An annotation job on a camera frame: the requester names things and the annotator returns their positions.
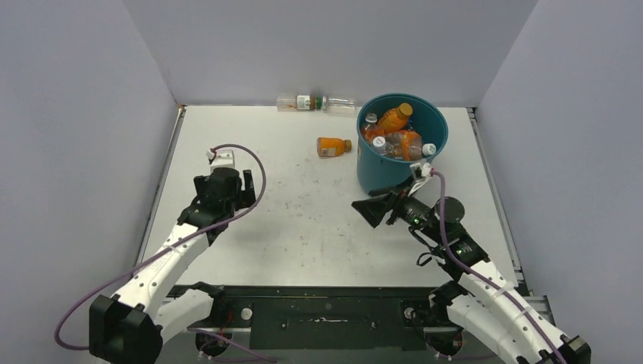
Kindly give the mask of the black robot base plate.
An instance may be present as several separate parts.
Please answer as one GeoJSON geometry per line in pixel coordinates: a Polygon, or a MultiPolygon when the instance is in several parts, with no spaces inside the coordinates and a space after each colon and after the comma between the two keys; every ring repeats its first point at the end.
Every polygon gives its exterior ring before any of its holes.
{"type": "Polygon", "coordinates": [[[195,327],[246,332],[254,350],[424,350],[454,353],[461,328],[434,315],[428,287],[269,287],[215,289],[195,327]]]}

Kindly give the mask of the small orange juice bottle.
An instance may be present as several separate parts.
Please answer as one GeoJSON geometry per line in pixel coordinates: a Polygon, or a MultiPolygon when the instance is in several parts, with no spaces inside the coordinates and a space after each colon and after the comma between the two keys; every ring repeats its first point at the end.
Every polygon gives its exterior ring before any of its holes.
{"type": "Polygon", "coordinates": [[[319,137],[316,141],[316,151],[320,158],[334,158],[350,152],[353,148],[351,140],[341,138],[319,137]]]}
{"type": "Polygon", "coordinates": [[[385,134],[402,130],[412,117],[413,108],[409,103],[401,103],[396,108],[386,111],[378,120],[378,126],[385,134]]]}

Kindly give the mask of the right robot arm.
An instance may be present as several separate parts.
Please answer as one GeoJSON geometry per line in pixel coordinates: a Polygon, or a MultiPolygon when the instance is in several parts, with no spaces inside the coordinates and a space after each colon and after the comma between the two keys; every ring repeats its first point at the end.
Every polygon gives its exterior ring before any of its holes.
{"type": "Polygon", "coordinates": [[[376,228],[402,220],[428,247],[428,256],[450,276],[429,295],[429,315],[439,325],[469,332],[505,363],[589,363],[591,348],[539,313],[499,272],[462,220],[465,208],[442,194],[433,206],[419,201],[409,182],[373,191],[351,206],[376,228]]]}

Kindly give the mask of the large orange label bottle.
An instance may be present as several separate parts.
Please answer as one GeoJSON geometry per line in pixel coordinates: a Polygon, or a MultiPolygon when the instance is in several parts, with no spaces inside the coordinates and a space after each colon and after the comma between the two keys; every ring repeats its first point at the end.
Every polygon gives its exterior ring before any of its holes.
{"type": "Polygon", "coordinates": [[[385,155],[396,160],[417,161],[434,155],[438,148],[433,143],[425,143],[413,130],[400,130],[385,135],[385,155]]]}

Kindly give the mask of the teal plastic bin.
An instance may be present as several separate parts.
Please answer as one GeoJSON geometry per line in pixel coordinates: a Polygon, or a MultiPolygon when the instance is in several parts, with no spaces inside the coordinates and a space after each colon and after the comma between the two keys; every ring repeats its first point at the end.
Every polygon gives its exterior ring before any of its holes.
{"type": "Polygon", "coordinates": [[[386,111],[404,102],[410,104],[413,109],[410,118],[412,129],[419,133],[424,142],[432,143],[437,148],[436,152],[428,157],[428,161],[432,162],[447,145],[447,121],[443,114],[425,99],[406,93],[388,93],[367,101],[356,116],[356,128],[359,132],[356,144],[356,174],[359,185],[366,193],[397,185],[411,175],[410,161],[382,155],[360,133],[367,114],[381,117],[386,111]]]}

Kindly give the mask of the clear bottle green label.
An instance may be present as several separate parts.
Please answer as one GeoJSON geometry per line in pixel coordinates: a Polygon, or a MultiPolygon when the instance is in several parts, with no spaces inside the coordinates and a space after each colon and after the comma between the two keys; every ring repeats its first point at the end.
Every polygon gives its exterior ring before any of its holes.
{"type": "Polygon", "coordinates": [[[322,94],[285,94],[276,100],[278,111],[315,111],[322,110],[328,97],[322,94]]]}

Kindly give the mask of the crushed clear blue bottle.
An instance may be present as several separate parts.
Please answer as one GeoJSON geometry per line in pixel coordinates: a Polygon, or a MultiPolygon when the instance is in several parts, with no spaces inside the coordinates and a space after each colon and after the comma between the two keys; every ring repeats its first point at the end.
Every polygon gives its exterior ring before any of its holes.
{"type": "Polygon", "coordinates": [[[394,147],[384,136],[376,136],[372,139],[372,147],[376,152],[390,158],[393,155],[394,147]]]}

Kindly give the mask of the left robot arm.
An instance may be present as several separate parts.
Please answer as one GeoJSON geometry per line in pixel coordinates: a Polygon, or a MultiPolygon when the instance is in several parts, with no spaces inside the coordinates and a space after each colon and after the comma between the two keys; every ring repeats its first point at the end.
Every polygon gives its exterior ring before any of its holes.
{"type": "Polygon", "coordinates": [[[189,325],[220,325],[226,306],[213,286],[197,284],[164,304],[177,280],[229,224],[256,204],[250,170],[214,168],[194,179],[196,197],[157,253],[112,296],[89,308],[89,352],[109,363],[154,363],[164,343],[189,325]]]}

